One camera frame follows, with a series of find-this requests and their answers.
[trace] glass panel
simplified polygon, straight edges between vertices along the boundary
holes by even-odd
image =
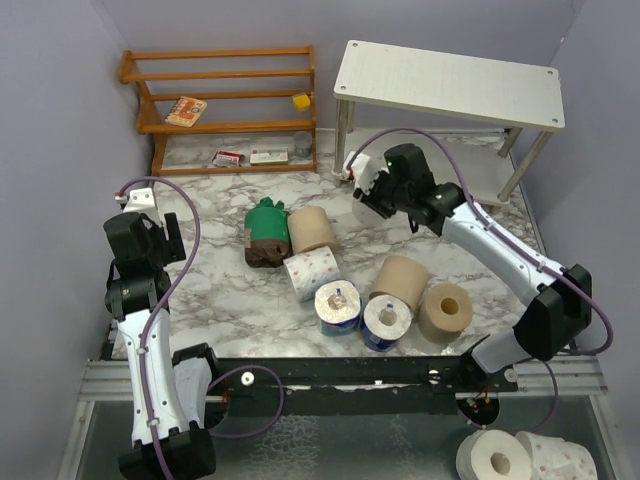
[[[508,398],[496,427],[533,427],[549,411],[548,398]],[[131,403],[98,403],[78,479],[120,480],[117,456],[130,448]],[[220,432],[253,430],[268,419],[226,419]],[[283,417],[249,440],[216,440],[216,480],[412,480],[458,479],[455,455],[473,430],[458,416],[425,414]],[[599,478],[613,479],[588,397],[561,398],[544,435],[584,445]]]

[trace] blue-packaged toilet paper roll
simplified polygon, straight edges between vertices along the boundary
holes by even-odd
[[[353,332],[360,322],[362,303],[353,283],[337,280],[318,289],[315,309],[320,329],[329,337]]]
[[[377,352],[392,349],[407,333],[413,314],[402,300],[391,295],[379,295],[364,309],[360,330],[365,345]]]

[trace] white tabletop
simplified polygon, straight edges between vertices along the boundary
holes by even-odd
[[[334,96],[503,126],[564,128],[554,68],[360,40],[347,43]]]

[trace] screw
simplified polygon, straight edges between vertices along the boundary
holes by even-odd
[[[440,380],[442,379],[442,377],[440,377],[440,372],[437,370],[429,370],[429,383],[431,385],[437,385],[440,383]]]
[[[509,383],[515,383],[518,380],[518,372],[513,368],[507,368],[504,371],[504,378]]]

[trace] yellow object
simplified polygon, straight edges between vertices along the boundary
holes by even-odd
[[[299,93],[291,97],[293,105],[299,112],[304,112],[311,106],[311,99],[306,93]]]

